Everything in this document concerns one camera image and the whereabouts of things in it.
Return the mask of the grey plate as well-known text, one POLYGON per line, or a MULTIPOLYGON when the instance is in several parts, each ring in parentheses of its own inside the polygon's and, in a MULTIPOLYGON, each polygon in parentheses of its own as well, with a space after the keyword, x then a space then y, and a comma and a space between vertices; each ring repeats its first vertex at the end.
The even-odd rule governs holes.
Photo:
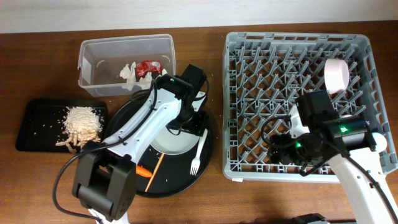
POLYGON ((199 136, 181 132, 174 135, 163 129, 151 142, 151 146, 166 155, 176 156, 191 150, 199 141, 199 136))

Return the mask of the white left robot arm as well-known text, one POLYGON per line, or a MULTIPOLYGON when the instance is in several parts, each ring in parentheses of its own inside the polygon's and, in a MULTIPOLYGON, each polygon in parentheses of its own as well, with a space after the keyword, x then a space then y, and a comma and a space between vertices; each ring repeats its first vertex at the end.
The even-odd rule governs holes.
POLYGON ((136 168, 154 140, 164 139, 164 129, 174 129, 176 146, 203 147, 208 116, 200 109, 207 77, 189 65, 181 76, 162 75, 152 82, 141 108, 101 143, 93 141, 75 156, 78 161, 72 194, 96 223, 127 223, 127 210, 136 194, 136 168))

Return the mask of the rice and peanut food waste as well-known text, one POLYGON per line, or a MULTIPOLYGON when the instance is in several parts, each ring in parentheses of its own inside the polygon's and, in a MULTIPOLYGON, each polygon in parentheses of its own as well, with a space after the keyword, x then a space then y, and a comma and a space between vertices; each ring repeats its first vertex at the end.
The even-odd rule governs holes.
POLYGON ((89 142, 100 142, 103 130, 102 117, 93 108, 67 107, 67 115, 62 121, 67 135, 65 140, 55 143, 57 147, 65 146, 70 153, 76 154, 89 142))

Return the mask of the orange carrot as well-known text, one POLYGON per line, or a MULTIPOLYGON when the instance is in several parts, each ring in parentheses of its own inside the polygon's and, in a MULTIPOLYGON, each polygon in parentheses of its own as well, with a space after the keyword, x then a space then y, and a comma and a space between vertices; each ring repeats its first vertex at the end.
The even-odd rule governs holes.
POLYGON ((143 168, 142 166, 136 166, 136 174, 141 177, 145 177, 145 178, 152 177, 152 172, 143 168))

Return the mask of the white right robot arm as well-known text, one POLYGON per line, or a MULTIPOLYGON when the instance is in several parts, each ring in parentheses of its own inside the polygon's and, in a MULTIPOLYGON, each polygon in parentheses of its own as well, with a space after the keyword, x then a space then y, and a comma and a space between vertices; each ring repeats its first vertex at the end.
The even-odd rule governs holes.
POLYGON ((337 176, 351 204, 357 223, 397 223, 397 205, 386 183, 380 152, 385 137, 371 131, 360 116, 340 116, 328 92, 313 91, 295 101, 292 114, 280 119, 291 124, 292 134, 261 133, 272 162, 296 164, 306 177, 327 164, 337 176))

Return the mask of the white plastic fork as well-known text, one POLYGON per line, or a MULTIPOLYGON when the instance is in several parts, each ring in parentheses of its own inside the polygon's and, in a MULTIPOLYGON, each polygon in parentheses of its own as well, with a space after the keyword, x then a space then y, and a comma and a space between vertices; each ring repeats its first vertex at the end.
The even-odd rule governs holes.
POLYGON ((196 175, 198 170, 199 170, 199 167, 200 167, 200 155, 201 155, 201 152, 203 150, 203 146, 205 144, 207 135, 208 135, 208 130, 205 129, 204 132, 203 132, 203 135, 199 138, 197 152, 196 152, 196 155, 193 158, 192 163, 191 163, 191 168, 190 168, 190 174, 191 175, 196 175))

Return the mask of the white tissue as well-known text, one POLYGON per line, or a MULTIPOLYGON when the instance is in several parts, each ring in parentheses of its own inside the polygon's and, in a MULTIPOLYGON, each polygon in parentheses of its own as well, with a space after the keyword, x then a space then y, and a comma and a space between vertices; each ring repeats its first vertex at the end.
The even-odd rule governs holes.
POLYGON ((149 75, 144 75, 144 77, 136 77, 136 62, 132 64, 126 64, 125 67, 120 71, 119 76, 126 80, 126 84, 122 86, 123 89, 131 91, 135 85, 135 82, 139 83, 139 86, 143 88, 149 88, 150 84, 146 85, 144 82, 150 82, 152 73, 155 70, 149 70, 149 75))

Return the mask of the red wrapper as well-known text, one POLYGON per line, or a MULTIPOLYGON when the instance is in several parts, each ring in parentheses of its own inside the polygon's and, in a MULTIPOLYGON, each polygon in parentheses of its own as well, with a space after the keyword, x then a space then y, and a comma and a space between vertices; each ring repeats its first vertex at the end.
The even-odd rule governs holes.
POLYGON ((156 60, 144 60, 138 63, 135 67, 135 76, 137 79, 144 78, 147 72, 155 72, 160 74, 163 66, 156 60))

